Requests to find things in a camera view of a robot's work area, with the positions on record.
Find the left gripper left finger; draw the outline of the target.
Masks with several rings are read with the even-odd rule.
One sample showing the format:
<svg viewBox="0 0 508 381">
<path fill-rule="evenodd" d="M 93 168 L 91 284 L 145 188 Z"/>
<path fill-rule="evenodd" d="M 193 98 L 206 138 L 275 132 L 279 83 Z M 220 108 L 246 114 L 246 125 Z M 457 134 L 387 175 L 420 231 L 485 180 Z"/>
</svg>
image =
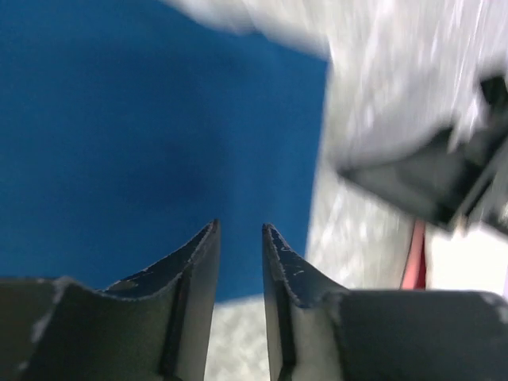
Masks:
<svg viewBox="0 0 508 381">
<path fill-rule="evenodd" d="M 104 291 L 69 277 L 1 281 L 4 380 L 201 380 L 220 225 Z"/>
</svg>

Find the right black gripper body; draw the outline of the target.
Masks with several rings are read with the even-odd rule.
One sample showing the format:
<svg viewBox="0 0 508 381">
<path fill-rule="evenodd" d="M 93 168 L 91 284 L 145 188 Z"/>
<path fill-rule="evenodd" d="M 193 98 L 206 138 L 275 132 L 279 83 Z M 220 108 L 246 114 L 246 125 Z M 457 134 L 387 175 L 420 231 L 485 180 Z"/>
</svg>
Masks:
<svg viewBox="0 0 508 381">
<path fill-rule="evenodd" d="M 436 227 L 484 223 L 506 234 L 507 82 L 485 75 L 478 85 L 487 124 L 467 142 L 449 150 L 446 127 L 403 158 L 340 169 L 340 176 Z"/>
</svg>

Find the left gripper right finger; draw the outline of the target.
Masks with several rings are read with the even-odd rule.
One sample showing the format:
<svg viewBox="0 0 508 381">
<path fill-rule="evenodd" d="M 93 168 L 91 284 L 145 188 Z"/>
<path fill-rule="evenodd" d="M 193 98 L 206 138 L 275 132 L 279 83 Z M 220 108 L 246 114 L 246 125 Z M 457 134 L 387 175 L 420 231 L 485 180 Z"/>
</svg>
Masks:
<svg viewBox="0 0 508 381">
<path fill-rule="evenodd" d="M 349 290 L 263 227 L 273 380 L 504 380 L 507 304 L 479 291 Z"/>
</svg>

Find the blue printed t-shirt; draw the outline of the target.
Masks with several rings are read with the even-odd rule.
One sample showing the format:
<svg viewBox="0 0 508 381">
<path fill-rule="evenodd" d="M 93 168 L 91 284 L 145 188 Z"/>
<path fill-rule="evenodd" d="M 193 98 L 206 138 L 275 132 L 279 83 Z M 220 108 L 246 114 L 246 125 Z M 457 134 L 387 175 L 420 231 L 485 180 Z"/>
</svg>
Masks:
<svg viewBox="0 0 508 381">
<path fill-rule="evenodd" d="M 327 60 L 160 1 L 1 4 L 1 273 L 103 288 L 221 223 L 217 300 L 306 247 Z"/>
</svg>

